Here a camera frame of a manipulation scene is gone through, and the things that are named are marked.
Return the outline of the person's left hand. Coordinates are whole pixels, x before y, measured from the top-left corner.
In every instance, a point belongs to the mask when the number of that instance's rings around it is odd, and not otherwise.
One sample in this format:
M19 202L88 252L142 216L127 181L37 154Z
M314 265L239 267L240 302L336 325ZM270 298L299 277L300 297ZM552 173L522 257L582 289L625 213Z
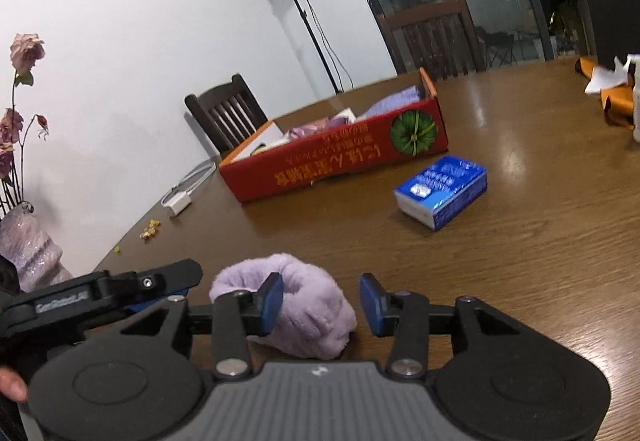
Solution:
M24 403L28 396L28 387L23 378L9 369L0 367L0 392L9 400Z

